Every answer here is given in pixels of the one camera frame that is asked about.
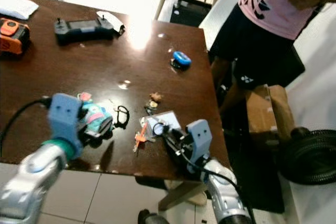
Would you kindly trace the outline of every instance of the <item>black shorts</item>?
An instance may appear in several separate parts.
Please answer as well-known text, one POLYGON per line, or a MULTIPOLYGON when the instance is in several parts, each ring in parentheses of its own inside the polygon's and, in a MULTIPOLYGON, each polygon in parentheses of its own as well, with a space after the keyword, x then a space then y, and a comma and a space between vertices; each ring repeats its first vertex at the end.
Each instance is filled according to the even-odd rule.
POLYGON ((220 29, 209 56, 235 60, 234 76, 238 85, 253 89, 268 83, 270 72, 293 43, 257 26, 236 5, 220 29))

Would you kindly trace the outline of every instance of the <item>tiled floor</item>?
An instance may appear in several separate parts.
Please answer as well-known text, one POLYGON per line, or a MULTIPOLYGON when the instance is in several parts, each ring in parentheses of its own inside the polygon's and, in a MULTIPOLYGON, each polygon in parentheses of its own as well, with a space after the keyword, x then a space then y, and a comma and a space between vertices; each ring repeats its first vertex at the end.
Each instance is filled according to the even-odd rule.
MULTIPOLYGON (((72 3, 114 12, 153 18, 159 0, 67 0, 72 3)), ((173 3, 166 0, 159 20, 169 21, 173 3)), ((16 172, 17 166, 0 164, 0 188, 16 172)), ((134 177, 64 171, 49 191, 39 224, 136 223, 138 212, 147 208, 157 212, 165 191, 138 185, 134 177)), ((214 224, 211 201, 206 207, 189 203, 160 213, 170 224, 214 224)), ((256 211, 257 223, 283 224, 282 215, 256 211)))

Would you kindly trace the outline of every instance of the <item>person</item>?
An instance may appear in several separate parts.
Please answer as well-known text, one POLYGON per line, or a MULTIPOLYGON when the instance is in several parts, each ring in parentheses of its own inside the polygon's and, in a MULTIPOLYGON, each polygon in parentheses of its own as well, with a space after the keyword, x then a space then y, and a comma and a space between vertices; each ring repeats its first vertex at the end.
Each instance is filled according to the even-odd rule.
POLYGON ((209 55, 218 89, 232 61, 236 81, 219 107, 223 115, 248 90, 267 83, 271 67, 291 48, 314 10, 336 0, 239 0, 220 29, 209 55))

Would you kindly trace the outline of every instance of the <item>logo on shorts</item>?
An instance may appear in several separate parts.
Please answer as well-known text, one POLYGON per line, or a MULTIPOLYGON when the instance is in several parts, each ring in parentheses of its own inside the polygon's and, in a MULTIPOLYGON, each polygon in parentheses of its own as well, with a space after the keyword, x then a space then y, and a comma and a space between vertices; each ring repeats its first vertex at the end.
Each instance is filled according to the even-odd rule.
POLYGON ((244 81, 245 83, 250 83, 250 82, 254 81, 253 79, 251 79, 250 77, 247 77, 247 76, 242 76, 241 80, 244 81))

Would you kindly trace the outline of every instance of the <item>cardboard box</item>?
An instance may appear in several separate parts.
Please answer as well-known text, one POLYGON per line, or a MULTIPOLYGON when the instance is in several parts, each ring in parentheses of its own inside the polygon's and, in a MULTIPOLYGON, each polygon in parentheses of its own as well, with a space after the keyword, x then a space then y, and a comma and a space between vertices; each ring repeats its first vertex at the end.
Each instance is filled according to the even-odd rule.
POLYGON ((290 140, 295 124, 281 86, 258 86, 246 95, 249 133, 259 151, 276 151, 290 140))

